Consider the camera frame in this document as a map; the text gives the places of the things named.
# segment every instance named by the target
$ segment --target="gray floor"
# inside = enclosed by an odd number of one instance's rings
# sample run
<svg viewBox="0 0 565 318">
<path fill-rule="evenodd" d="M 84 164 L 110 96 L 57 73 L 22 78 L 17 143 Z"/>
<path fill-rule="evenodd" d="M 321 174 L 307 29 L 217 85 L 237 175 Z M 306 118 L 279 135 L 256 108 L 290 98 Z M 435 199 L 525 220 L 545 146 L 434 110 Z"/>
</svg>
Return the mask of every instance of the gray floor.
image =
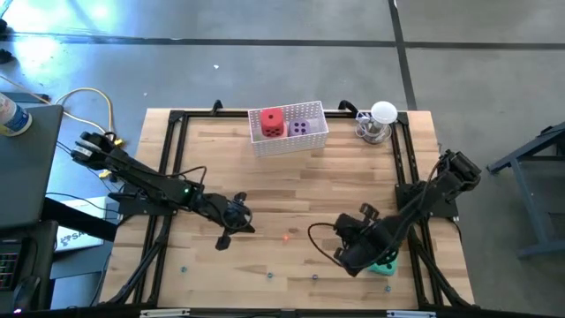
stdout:
<svg viewBox="0 0 565 318">
<path fill-rule="evenodd" d="M 397 6 L 406 41 L 565 42 L 559 0 L 397 0 Z M 17 32 L 394 40 L 385 0 L 14 0 L 4 18 Z M 220 98 L 228 108 L 322 100 L 332 109 L 341 99 L 363 108 L 378 100 L 407 108 L 393 48 L 63 44 L 49 37 L 0 42 L 0 48 L 18 58 L 1 72 L 35 91 L 56 97 L 89 86 L 108 93 L 131 153 L 148 107 L 210 107 Z M 407 56 L 418 109 L 433 113 L 442 148 L 460 149 L 482 167 L 565 119 L 565 50 L 408 49 Z M 12 90 L 4 83 L 0 89 Z M 67 106 L 107 124 L 106 106 L 94 94 L 73 96 Z M 60 140 L 71 145 L 86 129 L 66 118 Z M 49 190 L 107 192 L 70 162 L 56 154 Z M 535 239 L 511 172 L 485 173 L 458 205 L 477 304 L 564 315 L 565 254 L 516 258 Z M 89 270 L 102 267 L 103 252 Z"/>
</svg>

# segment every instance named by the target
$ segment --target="plastic bottle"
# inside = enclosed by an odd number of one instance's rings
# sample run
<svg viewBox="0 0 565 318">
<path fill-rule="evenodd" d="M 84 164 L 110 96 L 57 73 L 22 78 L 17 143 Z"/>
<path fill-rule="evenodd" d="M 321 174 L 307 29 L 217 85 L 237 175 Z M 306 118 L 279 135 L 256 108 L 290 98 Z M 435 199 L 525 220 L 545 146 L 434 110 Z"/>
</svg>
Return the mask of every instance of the plastic bottle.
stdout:
<svg viewBox="0 0 565 318">
<path fill-rule="evenodd" d="M 32 124 L 32 116 L 13 100 L 0 94 L 0 134 L 17 136 Z"/>
</svg>

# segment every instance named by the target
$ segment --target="keyboard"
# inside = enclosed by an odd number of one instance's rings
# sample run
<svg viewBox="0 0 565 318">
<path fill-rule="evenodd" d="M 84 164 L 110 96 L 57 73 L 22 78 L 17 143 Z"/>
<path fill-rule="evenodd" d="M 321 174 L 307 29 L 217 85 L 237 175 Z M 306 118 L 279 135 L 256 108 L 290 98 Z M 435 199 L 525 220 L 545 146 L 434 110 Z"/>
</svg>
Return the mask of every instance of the keyboard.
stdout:
<svg viewBox="0 0 565 318">
<path fill-rule="evenodd" d="M 16 288 L 22 246 L 21 239 L 0 239 L 0 292 L 13 291 Z"/>
</svg>

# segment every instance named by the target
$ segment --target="purple die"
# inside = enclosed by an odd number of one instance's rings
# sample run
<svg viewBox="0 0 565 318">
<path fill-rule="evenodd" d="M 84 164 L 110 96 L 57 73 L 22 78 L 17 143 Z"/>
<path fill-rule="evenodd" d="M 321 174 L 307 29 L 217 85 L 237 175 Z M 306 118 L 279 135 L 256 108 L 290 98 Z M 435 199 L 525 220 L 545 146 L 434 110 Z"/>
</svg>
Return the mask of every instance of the purple die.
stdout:
<svg viewBox="0 0 565 318">
<path fill-rule="evenodd" d="M 310 123 L 306 119 L 293 119 L 289 123 L 289 137 L 311 133 Z"/>
</svg>

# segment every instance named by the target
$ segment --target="white ball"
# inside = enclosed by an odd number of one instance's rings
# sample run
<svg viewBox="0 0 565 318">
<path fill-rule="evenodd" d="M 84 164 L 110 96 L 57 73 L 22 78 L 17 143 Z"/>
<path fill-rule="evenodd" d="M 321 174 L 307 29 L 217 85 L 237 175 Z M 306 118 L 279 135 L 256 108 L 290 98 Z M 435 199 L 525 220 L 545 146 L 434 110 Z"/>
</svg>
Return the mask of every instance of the white ball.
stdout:
<svg viewBox="0 0 565 318">
<path fill-rule="evenodd" d="M 392 124 L 398 117 L 398 111 L 396 110 L 395 105 L 391 104 L 390 102 L 381 101 L 376 102 L 371 107 L 371 116 L 378 123 Z"/>
</svg>

